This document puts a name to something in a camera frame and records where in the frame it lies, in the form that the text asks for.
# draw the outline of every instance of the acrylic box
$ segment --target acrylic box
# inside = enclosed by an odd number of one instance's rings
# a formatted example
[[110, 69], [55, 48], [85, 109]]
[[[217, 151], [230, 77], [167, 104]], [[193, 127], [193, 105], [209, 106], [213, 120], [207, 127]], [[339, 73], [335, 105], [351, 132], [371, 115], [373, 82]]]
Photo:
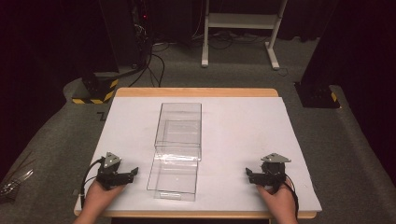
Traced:
[[148, 189], [155, 198], [194, 201], [201, 160], [202, 106], [163, 103]]

